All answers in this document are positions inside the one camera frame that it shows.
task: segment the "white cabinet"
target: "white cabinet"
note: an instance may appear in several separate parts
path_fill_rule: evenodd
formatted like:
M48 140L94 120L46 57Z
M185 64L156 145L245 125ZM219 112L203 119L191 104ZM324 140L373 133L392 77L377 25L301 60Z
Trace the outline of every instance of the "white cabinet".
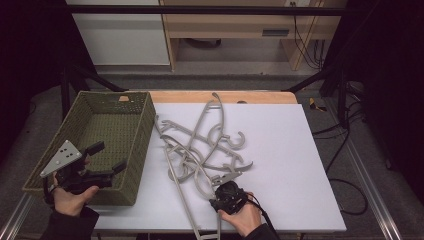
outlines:
M67 0L68 4L158 5L156 0ZM73 14L94 65L169 65L159 14Z

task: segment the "table surface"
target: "table surface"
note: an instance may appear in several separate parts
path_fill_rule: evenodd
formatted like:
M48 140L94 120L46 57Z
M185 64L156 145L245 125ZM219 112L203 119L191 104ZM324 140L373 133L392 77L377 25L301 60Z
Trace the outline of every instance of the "table surface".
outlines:
M346 226L303 108L297 104L294 95L283 92L217 93L224 102L224 133L230 135L233 141L239 139L238 131L246 136L244 146L234 150L244 160L236 166L253 162L252 167L236 178L235 182L244 190L254 192L276 230L345 231ZM151 94L159 121L172 120L189 129L194 129L205 103L214 99L210 91L155 91ZM236 104L238 101L257 104ZM219 109L211 109L205 116L199 130L203 136L207 136L210 127L219 122ZM183 144L189 138L176 130L167 130L165 133ZM194 146L205 154L209 150L206 144L196 142ZM163 140L159 138L157 130L153 129L136 204L92 206L101 216L96 230L192 232L175 183L168 177L168 163L163 148ZM208 163L229 163L231 158L228 155L217 152ZM207 171L211 176L223 174ZM208 200L197 191L193 177L182 183L181 187L198 228L215 230L217 215ZM235 231L226 222L222 222L222 229Z

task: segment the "hand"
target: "hand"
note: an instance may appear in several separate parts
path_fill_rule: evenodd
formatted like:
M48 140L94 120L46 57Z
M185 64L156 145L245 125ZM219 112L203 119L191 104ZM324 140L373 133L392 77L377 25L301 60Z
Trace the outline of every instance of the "hand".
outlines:
M248 193L252 200L253 193ZM243 208L235 214L228 215L223 210L218 210L221 218L233 225L242 237L246 237L262 224L261 212L253 204L247 202Z
M85 192L74 195L58 187L53 191L54 208L61 214L79 217L84 204L88 203L98 190L99 187L92 186Z

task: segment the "wicker basket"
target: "wicker basket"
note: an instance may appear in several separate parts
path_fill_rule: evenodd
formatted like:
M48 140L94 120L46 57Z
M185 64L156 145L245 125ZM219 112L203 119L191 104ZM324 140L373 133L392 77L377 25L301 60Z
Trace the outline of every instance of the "wicker basket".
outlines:
M128 166L115 176L113 186L100 189L90 204L134 205L155 115L148 92L80 92L23 191L43 197L40 173L65 140L78 149L104 141L105 149L90 157L87 169L110 170L124 158Z

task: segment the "floor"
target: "floor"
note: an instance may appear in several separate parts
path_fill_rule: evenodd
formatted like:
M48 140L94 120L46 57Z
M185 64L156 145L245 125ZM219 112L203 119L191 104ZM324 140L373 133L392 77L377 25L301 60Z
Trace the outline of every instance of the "floor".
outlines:
M223 40L218 48L202 48L183 41L178 63L174 72L168 67L145 66L140 68L99 68L99 73L111 82L130 89L239 89L239 90L281 90L306 79L317 70L303 64L299 71L289 68L283 49L275 40ZM100 88L89 82L94 89ZM318 89L320 82L308 86L296 94L303 105L312 132L336 124L331 113L335 98L321 98ZM41 154L54 136L61 122L60 91L52 88L33 99L32 114L27 120L21 135L15 141L8 159L0 168L0 226L7 223L14 207L21 199L26 177L33 169ZM357 101L349 95L348 103ZM352 113L360 111L356 104ZM352 118L349 140L372 177L390 216L396 223L401 238L385 236L377 221L376 210L369 207L363 215L343 213L347 231L333 234L306 234L304 239L424 239L424 208L415 198L401 174L389 171L385 166L384 153L366 124L366 116ZM316 136L316 145L324 166L341 146L345 130ZM349 148L343 147L329 171L331 178L343 178L360 185L360 180L352 165ZM346 211L361 211L364 200L358 191L340 182L332 182L333 191L339 204ZM22 223L17 239L37 239L45 228L49 214L48 207L35 200ZM293 233L285 233L282 239L297 239ZM135 239L135 234L103 233L102 239Z

